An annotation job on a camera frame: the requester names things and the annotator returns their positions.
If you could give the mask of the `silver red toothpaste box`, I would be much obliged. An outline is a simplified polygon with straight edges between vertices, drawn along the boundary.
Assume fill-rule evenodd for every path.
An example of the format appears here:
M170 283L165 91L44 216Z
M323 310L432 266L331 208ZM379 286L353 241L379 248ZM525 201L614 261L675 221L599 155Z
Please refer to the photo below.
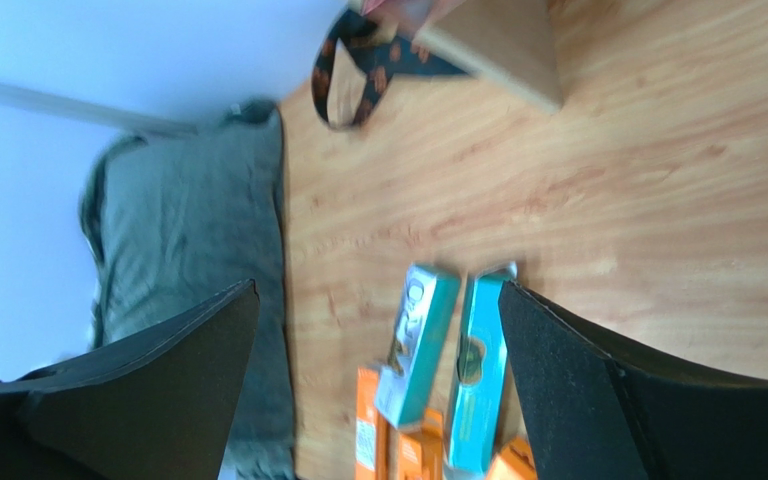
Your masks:
M461 0L363 0L351 1L361 15L375 20L397 22L419 29L434 22L462 4Z

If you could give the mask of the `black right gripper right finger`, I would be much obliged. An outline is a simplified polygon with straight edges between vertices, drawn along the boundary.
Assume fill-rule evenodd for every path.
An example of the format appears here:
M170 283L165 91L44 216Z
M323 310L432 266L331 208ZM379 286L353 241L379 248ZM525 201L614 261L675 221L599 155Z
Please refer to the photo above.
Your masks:
M768 380L694 363L506 282L499 311L541 479L768 479Z

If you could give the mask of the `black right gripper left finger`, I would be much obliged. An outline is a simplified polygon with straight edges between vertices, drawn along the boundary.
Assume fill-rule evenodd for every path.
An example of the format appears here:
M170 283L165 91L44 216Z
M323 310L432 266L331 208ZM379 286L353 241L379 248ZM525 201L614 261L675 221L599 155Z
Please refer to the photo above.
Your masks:
M215 479L259 297L241 281L99 349L0 380L0 479Z

